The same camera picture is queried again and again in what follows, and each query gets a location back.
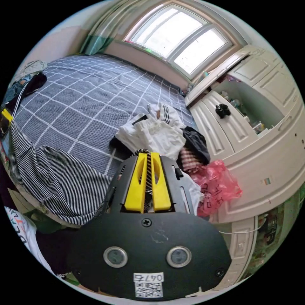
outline bed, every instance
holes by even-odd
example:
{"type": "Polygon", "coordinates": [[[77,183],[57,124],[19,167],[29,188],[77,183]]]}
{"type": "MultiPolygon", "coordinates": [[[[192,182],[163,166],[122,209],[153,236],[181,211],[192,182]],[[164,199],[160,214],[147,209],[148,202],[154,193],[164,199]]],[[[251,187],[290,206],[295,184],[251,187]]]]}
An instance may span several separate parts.
{"type": "Polygon", "coordinates": [[[5,139],[10,174],[39,205],[67,224],[96,217],[111,177],[126,159],[109,145],[147,105],[164,102],[194,126],[179,88],[108,55],[48,64],[47,82],[22,100],[5,139]]]}
{"type": "Polygon", "coordinates": [[[46,84],[22,101],[16,123],[37,146],[63,149],[112,176],[124,156],[109,146],[118,128],[147,104],[175,108],[194,121],[179,89],[164,79],[108,55],[74,55],[44,71],[46,84]]]}

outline bag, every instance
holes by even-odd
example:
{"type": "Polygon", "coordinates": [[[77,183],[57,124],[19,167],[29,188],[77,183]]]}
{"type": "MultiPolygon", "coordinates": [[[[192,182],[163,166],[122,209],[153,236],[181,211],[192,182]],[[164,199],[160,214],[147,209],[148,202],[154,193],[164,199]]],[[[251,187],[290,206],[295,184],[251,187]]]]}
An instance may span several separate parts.
{"type": "Polygon", "coordinates": [[[204,194],[204,200],[198,206],[199,217],[207,217],[215,213],[223,202],[240,198],[242,195],[237,180],[230,174],[222,160],[199,167],[190,176],[200,185],[204,194]]]}

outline qr code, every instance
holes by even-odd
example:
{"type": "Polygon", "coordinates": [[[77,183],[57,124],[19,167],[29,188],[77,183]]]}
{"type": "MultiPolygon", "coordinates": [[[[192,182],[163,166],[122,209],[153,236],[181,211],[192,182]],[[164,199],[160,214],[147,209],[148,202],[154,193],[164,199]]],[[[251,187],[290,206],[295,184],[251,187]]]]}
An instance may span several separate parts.
{"type": "Polygon", "coordinates": [[[137,298],[162,298],[162,283],[134,283],[137,298]]]}

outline window frame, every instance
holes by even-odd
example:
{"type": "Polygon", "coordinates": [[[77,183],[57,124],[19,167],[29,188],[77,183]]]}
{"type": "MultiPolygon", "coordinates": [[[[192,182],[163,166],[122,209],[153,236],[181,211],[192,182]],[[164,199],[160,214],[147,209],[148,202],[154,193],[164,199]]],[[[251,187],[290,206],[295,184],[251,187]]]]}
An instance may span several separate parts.
{"type": "Polygon", "coordinates": [[[178,70],[180,73],[185,75],[189,80],[194,79],[198,74],[200,74],[206,66],[211,64],[213,61],[215,61],[218,57],[220,57],[225,51],[227,51],[229,48],[231,48],[234,44],[229,39],[229,37],[220,29],[220,27],[212,23],[208,20],[205,20],[201,16],[198,16],[191,10],[184,8],[176,3],[170,3],[165,6],[160,7],[158,10],[155,11],[153,15],[150,15],[147,19],[144,19],[141,24],[138,25],[138,29],[132,29],[133,35],[131,36],[130,40],[142,47],[146,48],[145,42],[154,34],[155,31],[159,29],[166,21],[168,21],[170,18],[172,18],[174,15],[183,12],[191,16],[192,18],[196,19],[197,21],[202,23],[202,26],[191,32],[187,37],[185,37],[178,45],[176,45],[171,52],[167,55],[165,58],[162,54],[158,53],[157,51],[152,50],[152,53],[157,56],[161,57],[162,60],[167,62],[169,65],[171,65],[173,68],[178,70]],[[164,21],[162,21],[151,33],[148,35],[148,37],[145,39],[143,44],[139,44],[136,42],[136,40],[140,37],[141,34],[155,21],[157,20],[161,15],[163,15],[166,11],[170,10],[171,8],[177,9],[177,12],[173,15],[166,18],[164,21]],[[217,51],[215,51],[213,54],[211,54],[207,59],[205,59],[197,68],[195,68],[194,71],[191,73],[186,72],[183,68],[181,68],[178,64],[176,64],[174,61],[175,59],[191,44],[193,43],[198,37],[203,35],[205,32],[209,30],[216,30],[218,34],[221,36],[221,38],[225,41],[225,44],[220,47],[217,51]]]}

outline window sill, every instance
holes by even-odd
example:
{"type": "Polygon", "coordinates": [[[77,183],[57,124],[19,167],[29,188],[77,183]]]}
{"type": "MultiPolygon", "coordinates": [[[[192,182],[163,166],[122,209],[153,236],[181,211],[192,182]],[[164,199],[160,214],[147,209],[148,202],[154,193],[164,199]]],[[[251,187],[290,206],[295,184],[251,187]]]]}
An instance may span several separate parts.
{"type": "Polygon", "coordinates": [[[148,52],[146,51],[146,48],[145,47],[142,47],[141,45],[139,44],[135,44],[135,43],[130,43],[130,42],[126,42],[126,41],[121,41],[121,40],[118,40],[117,43],[120,43],[120,44],[124,44],[124,45],[129,45],[131,46],[132,48],[138,50],[138,51],[142,51],[152,57],[154,57],[155,59],[161,61],[163,64],[167,65],[168,67],[170,67],[171,69],[175,70],[175,72],[177,74],[179,74],[182,78],[184,78],[189,84],[192,84],[192,81],[190,81],[183,73],[181,73],[179,70],[177,70],[175,67],[173,67],[171,64],[169,64],[165,58],[161,57],[161,56],[158,56],[156,54],[154,54],[153,52],[148,52]]]}

